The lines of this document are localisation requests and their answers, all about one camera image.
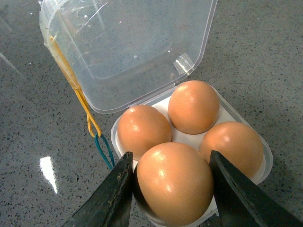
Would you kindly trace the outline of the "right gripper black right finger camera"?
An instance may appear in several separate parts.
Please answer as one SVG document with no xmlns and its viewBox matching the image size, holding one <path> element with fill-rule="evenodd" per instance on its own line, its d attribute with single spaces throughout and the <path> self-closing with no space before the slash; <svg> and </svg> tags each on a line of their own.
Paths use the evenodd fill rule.
<svg viewBox="0 0 303 227">
<path fill-rule="evenodd" d="M 301 227 L 302 221 L 267 196 L 220 152 L 210 167 L 214 198 L 223 227 Z"/>
</svg>

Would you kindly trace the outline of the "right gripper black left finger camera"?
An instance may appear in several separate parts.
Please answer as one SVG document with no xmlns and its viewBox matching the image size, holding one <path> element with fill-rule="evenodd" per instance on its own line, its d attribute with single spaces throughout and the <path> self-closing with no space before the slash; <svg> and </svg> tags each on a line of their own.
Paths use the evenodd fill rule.
<svg viewBox="0 0 303 227">
<path fill-rule="evenodd" d="M 125 152 L 64 227 L 127 227 L 133 197 L 133 154 Z"/>
</svg>

